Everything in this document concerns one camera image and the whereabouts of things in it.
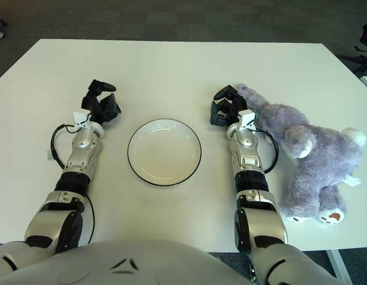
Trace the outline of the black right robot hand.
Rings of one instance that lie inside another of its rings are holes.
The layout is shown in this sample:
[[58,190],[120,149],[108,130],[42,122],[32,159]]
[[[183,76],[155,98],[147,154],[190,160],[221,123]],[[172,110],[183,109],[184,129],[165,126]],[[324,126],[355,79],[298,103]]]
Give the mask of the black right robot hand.
[[215,94],[211,102],[210,123],[215,126],[230,126],[239,122],[238,113],[247,110],[245,99],[231,85]]

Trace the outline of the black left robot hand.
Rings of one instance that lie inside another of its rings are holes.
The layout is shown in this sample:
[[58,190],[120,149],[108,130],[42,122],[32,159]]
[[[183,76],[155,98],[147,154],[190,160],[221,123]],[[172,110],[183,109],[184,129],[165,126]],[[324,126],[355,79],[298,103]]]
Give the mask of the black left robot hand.
[[[90,121],[102,125],[115,119],[121,109],[116,102],[114,92],[116,87],[98,80],[93,80],[88,87],[87,94],[82,99],[81,108],[88,110],[91,114]],[[110,92],[110,95],[99,100],[97,97],[103,92]]]

